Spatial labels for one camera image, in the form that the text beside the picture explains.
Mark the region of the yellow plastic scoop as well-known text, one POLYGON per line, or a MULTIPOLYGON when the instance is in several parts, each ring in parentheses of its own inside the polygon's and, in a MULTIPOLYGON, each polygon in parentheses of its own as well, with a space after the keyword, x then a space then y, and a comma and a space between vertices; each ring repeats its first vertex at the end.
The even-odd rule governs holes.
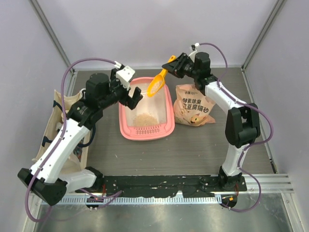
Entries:
POLYGON ((153 97, 162 87, 165 85, 165 77, 168 71, 166 69, 162 69, 162 71, 157 74, 147 88, 147 96, 153 97))

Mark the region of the pink cat litter bag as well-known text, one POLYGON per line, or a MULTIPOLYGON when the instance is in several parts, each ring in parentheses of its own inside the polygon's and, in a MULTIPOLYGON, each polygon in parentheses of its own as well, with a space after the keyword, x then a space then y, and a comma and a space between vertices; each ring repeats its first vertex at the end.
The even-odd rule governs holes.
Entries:
POLYGON ((215 123, 215 119, 210 116, 215 104, 215 101, 197 90, 195 85, 177 85, 173 105, 175 122, 194 127, 215 123))

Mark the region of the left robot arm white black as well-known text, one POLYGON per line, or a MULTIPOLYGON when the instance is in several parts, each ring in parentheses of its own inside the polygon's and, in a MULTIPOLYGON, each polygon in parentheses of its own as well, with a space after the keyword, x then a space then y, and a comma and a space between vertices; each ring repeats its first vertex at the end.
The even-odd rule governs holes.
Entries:
POLYGON ((70 174, 60 174, 60 171, 74 148, 103 117, 103 110, 118 102, 135 109, 142 95, 138 87, 132 96, 129 95, 134 75, 134 71, 124 68, 121 71, 113 69, 110 76, 104 73, 90 76, 85 96, 64 116, 64 124, 46 152, 30 169, 22 168, 17 174, 27 191, 53 206, 66 193, 84 188, 97 193, 102 189, 103 175, 92 167, 70 174))

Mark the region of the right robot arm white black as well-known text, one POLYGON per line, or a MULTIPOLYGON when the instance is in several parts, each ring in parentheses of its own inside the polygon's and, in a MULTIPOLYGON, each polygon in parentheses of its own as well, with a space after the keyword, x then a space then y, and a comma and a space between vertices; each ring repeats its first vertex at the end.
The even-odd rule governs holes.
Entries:
POLYGON ((196 89, 215 101, 226 114, 225 137, 229 147, 225 161, 219 169, 218 185, 224 191, 233 189, 243 174, 242 160, 249 146, 260 136, 257 106, 254 103, 242 102, 223 86, 211 73, 208 53, 182 53, 162 67, 177 78, 193 78, 196 89))

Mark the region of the tan litter pile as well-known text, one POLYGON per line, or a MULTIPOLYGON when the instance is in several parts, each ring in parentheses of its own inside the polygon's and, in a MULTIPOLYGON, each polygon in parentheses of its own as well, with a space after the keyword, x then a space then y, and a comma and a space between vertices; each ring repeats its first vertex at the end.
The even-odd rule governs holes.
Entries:
POLYGON ((149 114, 140 114, 133 120, 133 126, 135 127, 148 127, 157 124, 158 120, 149 114))

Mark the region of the pink litter box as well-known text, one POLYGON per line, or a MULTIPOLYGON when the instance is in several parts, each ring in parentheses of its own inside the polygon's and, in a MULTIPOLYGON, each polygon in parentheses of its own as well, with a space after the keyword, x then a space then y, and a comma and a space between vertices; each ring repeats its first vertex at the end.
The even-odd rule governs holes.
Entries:
POLYGON ((147 88, 151 77, 139 77, 131 82, 130 96, 135 87, 141 89, 142 100, 135 109, 130 110, 119 104, 119 125, 121 134, 134 141, 147 141, 164 138, 170 135, 175 128, 173 103, 169 88, 165 85, 153 97, 147 96, 147 88), (158 124, 148 127, 135 127, 133 120, 140 114, 149 114, 158 120, 158 124))

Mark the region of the beige wooden item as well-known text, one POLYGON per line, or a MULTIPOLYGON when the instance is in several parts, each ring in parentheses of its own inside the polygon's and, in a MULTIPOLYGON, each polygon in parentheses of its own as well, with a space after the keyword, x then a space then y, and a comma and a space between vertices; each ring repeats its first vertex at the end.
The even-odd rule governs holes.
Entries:
POLYGON ((62 120, 62 123, 64 122, 64 114, 63 112, 61 112, 61 120, 62 120))

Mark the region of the dark bottle white pump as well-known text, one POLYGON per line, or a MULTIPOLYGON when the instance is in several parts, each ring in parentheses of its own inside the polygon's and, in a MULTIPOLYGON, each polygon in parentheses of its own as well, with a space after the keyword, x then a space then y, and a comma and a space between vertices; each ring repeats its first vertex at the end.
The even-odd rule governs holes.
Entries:
POLYGON ((58 122, 56 124, 56 131, 59 132, 61 130, 62 126, 63 126, 63 124, 61 122, 58 122))

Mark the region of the beige canvas tote bag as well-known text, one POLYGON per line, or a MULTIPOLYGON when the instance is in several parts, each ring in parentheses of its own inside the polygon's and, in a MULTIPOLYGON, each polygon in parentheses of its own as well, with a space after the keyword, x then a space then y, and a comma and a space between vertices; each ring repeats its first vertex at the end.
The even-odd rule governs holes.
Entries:
MULTIPOLYGON (((58 134, 58 132, 56 131, 56 124, 58 122, 62 123, 61 107, 62 107, 61 93, 55 90, 52 113, 45 128, 39 152, 36 158, 32 159, 32 162, 35 163, 41 158, 41 156, 49 147, 52 140, 58 134)), ((64 166, 62 167, 60 173, 69 174, 84 169, 86 167, 88 149, 89 147, 79 147, 79 146, 75 147, 73 152, 70 154, 70 156, 64 163, 64 166)))

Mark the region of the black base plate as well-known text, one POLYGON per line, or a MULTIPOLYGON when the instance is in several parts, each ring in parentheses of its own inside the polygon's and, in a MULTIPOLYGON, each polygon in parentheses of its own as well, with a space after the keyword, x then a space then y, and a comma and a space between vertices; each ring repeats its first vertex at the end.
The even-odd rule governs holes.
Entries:
POLYGON ((122 197, 129 198, 172 198, 180 191, 185 198, 196 198, 214 196, 215 192, 245 192, 247 186, 243 176, 224 186, 217 175, 106 175, 86 190, 108 196, 121 191, 122 197))

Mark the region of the aluminium rail frame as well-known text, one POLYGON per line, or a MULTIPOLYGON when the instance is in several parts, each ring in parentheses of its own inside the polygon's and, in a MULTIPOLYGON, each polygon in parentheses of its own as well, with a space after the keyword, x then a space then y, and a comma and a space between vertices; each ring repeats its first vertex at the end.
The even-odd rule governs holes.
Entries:
POLYGON ((116 204, 219 203, 234 207, 240 193, 293 192, 288 177, 241 176, 232 187, 222 187, 212 175, 99 176, 94 186, 78 189, 88 206, 112 200, 116 204))

